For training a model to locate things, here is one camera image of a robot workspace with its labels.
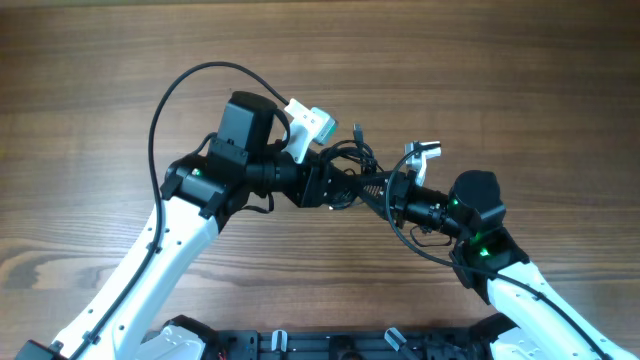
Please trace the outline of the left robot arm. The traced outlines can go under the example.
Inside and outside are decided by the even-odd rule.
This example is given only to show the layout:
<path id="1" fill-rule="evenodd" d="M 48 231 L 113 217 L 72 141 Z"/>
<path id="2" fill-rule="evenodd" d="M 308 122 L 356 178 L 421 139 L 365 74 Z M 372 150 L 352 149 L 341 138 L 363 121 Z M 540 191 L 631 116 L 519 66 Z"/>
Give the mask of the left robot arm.
<path id="1" fill-rule="evenodd" d="M 217 131 L 167 170 L 134 245 L 89 305 L 48 345 L 30 340 L 20 359 L 134 359 L 178 280 L 251 193 L 272 198 L 310 175 L 310 145 L 337 129 L 324 110 L 296 99 L 284 108 L 237 91 Z"/>

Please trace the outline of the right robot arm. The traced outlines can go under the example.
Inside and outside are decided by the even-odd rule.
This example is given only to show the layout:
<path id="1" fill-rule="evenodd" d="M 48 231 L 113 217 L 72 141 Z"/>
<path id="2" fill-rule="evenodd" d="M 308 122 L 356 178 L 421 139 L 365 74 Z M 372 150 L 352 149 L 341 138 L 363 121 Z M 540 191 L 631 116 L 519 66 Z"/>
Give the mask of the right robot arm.
<path id="1" fill-rule="evenodd" d="M 394 233 L 410 222 L 453 240 L 444 265 L 514 324 L 491 341 L 493 356 L 632 358 L 565 301 L 516 244 L 503 224 L 506 207 L 494 173 L 466 171 L 447 194 L 414 184 L 414 177 L 397 171 L 358 176 L 353 188 Z"/>

